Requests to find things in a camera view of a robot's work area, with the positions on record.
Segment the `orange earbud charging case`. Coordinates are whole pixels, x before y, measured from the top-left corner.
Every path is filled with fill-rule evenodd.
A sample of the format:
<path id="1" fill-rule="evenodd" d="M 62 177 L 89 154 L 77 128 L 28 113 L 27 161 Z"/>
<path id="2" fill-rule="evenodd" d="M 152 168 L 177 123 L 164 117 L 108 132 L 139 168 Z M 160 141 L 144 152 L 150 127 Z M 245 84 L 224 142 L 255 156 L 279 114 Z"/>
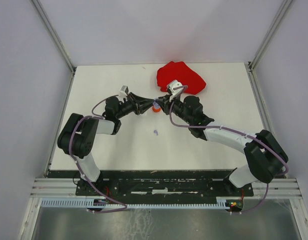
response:
<path id="1" fill-rule="evenodd" d="M 161 111 L 161 108 L 160 108 L 160 107 L 153 106 L 153 107 L 152 107 L 152 111 L 155 112 L 155 113 L 158 113 L 158 112 Z"/>

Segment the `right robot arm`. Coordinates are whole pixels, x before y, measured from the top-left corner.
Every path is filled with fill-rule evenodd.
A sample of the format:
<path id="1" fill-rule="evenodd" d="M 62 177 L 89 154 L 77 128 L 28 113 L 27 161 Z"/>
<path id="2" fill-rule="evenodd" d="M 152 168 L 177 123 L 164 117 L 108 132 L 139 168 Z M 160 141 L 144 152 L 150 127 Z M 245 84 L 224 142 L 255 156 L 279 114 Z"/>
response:
<path id="1" fill-rule="evenodd" d="M 246 165 L 235 168 L 223 183 L 225 193 L 236 195 L 241 188 L 255 181 L 268 184 L 277 175 L 288 172 L 288 157 L 273 134 L 267 130 L 246 133 L 216 123 L 203 112 L 200 99 L 187 96 L 184 100 L 166 95 L 155 101 L 169 116 L 176 115 L 191 134 L 204 141 L 216 142 L 245 155 Z"/>

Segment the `purple earbud charging case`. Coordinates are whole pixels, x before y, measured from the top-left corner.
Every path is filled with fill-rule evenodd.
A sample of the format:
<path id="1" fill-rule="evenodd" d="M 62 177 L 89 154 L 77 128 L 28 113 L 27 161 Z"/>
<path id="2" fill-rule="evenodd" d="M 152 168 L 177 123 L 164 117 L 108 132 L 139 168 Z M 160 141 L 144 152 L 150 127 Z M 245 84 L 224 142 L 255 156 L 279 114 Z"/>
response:
<path id="1" fill-rule="evenodd" d="M 156 99 L 153 102 L 153 108 L 155 108 L 155 109 L 159 109 L 160 108 L 160 105 L 156 102 Z"/>

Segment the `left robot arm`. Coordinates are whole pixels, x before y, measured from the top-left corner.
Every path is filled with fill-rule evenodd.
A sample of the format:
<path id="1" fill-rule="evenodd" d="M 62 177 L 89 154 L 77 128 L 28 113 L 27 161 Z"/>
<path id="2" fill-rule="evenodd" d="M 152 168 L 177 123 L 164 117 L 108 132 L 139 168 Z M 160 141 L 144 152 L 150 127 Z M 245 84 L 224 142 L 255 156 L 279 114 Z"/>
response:
<path id="1" fill-rule="evenodd" d="M 102 115 L 71 114 L 57 140 L 58 148 L 72 157 L 81 178 L 88 181 L 87 190 L 93 195 L 99 195 L 104 190 L 104 182 L 99 179 L 101 171 L 91 153 L 96 135 L 117 134 L 122 117 L 130 113 L 143 114 L 152 107 L 154 100 L 131 92 L 123 97 L 122 101 L 114 95 L 103 102 L 105 111 Z"/>

